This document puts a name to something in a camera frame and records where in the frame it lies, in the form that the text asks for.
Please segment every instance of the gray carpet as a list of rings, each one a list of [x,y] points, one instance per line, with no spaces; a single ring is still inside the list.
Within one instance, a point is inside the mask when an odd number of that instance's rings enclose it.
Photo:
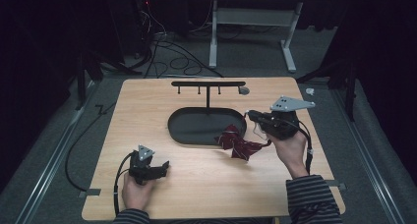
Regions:
[[[278,50],[280,38],[277,37],[283,38],[285,30],[279,28],[265,31],[266,28],[248,28],[249,30],[245,29],[232,39],[228,38],[236,34],[233,30],[219,34],[222,38],[218,42],[216,70],[225,77],[302,77],[319,68],[334,34],[334,30],[321,32],[315,32],[313,29],[296,30],[291,43],[291,51],[297,73],[289,74],[285,69],[282,53]],[[198,32],[187,38],[169,34],[163,40],[184,47],[203,63],[209,61],[209,37],[204,32]],[[160,41],[159,44],[175,48],[175,45],[164,41]],[[173,59],[181,57],[177,52],[165,47],[156,49],[154,62],[158,64],[149,69],[150,78],[155,78],[162,73],[165,67],[161,63],[169,66]],[[135,62],[129,56],[126,58],[128,63]],[[179,59],[172,64],[180,68],[184,61],[184,59]],[[190,73],[189,71],[197,70],[198,68],[192,68],[184,72],[184,69],[168,68],[165,74],[171,77],[183,76]],[[202,69],[198,75],[215,76],[213,72],[206,69]],[[69,144],[75,143],[75,146],[68,163],[69,174],[73,181],[83,188],[89,187],[111,120],[112,109],[100,116],[85,133],[84,131],[98,117],[99,108],[95,105],[99,104],[107,108],[116,102],[121,84],[128,78],[131,77],[105,73],[104,80],[96,83],[96,91],[70,137]],[[346,205],[346,212],[342,215],[342,219],[344,223],[390,223],[362,163],[355,138],[352,137],[348,123],[344,120],[344,112],[336,103],[334,91],[328,90],[326,80],[314,79],[308,83],[299,84],[299,87],[305,100],[311,100],[317,104],[317,107],[309,109],[310,115],[335,179],[347,187],[347,190],[341,192]],[[390,147],[378,120],[367,103],[360,83],[357,85],[354,107],[355,125],[380,169],[404,223],[414,223],[417,220],[417,208],[413,205],[417,198],[416,188]],[[305,93],[307,87],[315,89],[313,96]],[[50,119],[42,135],[0,197],[0,223],[15,223],[18,220],[66,126],[72,120],[76,106],[77,96],[73,93]],[[31,223],[87,223],[81,216],[85,199],[79,197],[80,192],[67,181],[64,164],[65,161],[60,163],[44,196],[40,197],[40,205],[34,208],[35,213],[31,218]],[[288,217],[281,217],[280,222],[290,223]]]

